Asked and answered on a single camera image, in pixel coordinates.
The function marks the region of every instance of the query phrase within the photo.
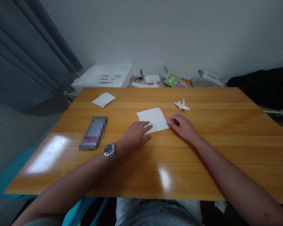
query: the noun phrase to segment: white wall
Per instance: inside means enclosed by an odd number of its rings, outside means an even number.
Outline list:
[[[40,0],[84,70],[132,63],[180,77],[283,67],[282,0]]]

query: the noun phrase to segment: left hand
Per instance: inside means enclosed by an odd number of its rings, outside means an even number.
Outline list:
[[[149,121],[134,122],[126,130],[123,136],[115,143],[116,144],[115,155],[117,158],[121,159],[128,152],[140,148],[152,137],[152,135],[148,135],[145,138],[143,138],[145,133],[148,132],[153,127],[152,125],[149,125],[143,128],[145,125],[148,124]]]

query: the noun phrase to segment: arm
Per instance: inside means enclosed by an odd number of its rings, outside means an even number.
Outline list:
[[[152,136],[143,135],[152,128],[149,122],[135,122],[116,142],[115,155],[121,159],[126,153],[144,145]],[[12,226],[24,225],[41,217],[66,214],[113,165],[103,152],[74,169],[49,186],[17,218]]]
[[[283,225],[283,208],[257,183],[214,149],[178,113],[168,124],[193,144],[236,211],[250,225]]]

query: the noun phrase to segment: metal watch band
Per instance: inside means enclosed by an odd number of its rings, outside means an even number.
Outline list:
[[[107,156],[108,159],[110,159],[113,163],[117,162],[119,159],[115,156],[114,153],[111,153],[110,155]]]

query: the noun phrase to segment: wristwatch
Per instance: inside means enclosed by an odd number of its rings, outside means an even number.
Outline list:
[[[119,159],[115,156],[116,144],[115,143],[110,143],[108,144],[105,149],[104,149],[104,154],[105,156],[110,159],[113,163],[117,162]]]

